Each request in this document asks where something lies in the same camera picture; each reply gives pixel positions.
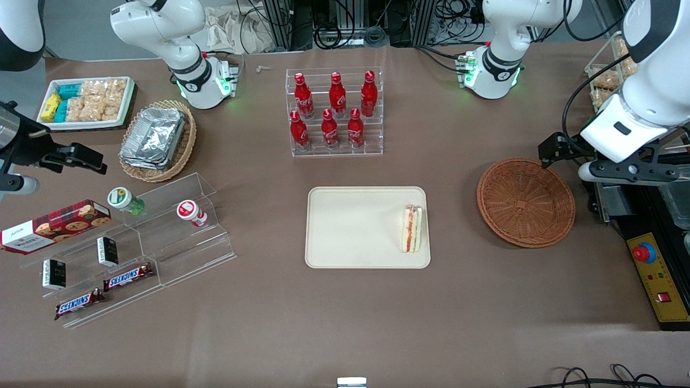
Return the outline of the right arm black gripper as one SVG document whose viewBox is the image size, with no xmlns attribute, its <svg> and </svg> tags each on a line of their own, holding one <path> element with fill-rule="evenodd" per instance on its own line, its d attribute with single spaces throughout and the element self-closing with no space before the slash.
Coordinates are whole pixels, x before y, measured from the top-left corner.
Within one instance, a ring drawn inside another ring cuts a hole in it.
<svg viewBox="0 0 690 388">
<path fill-rule="evenodd" d="M 13 163 L 30 165 L 54 149 L 54 142 L 50 137 L 51 130 L 42 128 L 10 128 L 2 127 L 2 174 L 8 174 Z M 61 174 L 65 167 L 85 169 L 105 175 L 108 165 L 89 165 L 84 162 L 103 162 L 103 155 L 81 143 L 58 145 L 54 152 L 54 160 L 43 159 L 44 169 Z"/>
</svg>

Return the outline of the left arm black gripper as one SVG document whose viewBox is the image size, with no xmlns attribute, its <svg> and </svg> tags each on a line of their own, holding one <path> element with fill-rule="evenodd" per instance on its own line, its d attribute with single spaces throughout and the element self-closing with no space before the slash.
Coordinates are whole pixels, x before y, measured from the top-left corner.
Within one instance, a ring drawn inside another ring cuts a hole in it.
<svg viewBox="0 0 690 388">
<path fill-rule="evenodd" d="M 538 145 L 541 167 L 549 169 L 555 162 L 563 160 L 562 150 L 565 160 L 585 158 L 586 142 L 581 137 L 564 139 L 563 133 L 552 133 Z M 688 160 L 688 148 L 675 153 L 643 148 L 619 163 L 601 157 L 589 163 L 589 182 L 638 186 L 688 182 Z"/>
</svg>

